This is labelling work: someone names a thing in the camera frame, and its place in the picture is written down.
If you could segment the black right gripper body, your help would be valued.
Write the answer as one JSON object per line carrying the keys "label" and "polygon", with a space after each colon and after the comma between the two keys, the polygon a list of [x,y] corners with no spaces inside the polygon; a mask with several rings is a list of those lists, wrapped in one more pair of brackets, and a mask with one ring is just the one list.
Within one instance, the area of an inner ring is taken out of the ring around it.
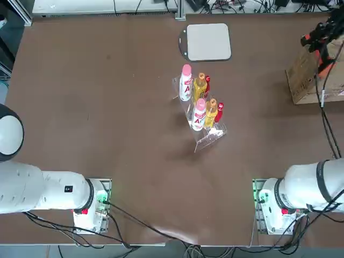
{"label": "black right gripper body", "polygon": [[343,34],[343,8],[331,11],[331,16],[327,20],[331,25],[330,40],[335,40]]}

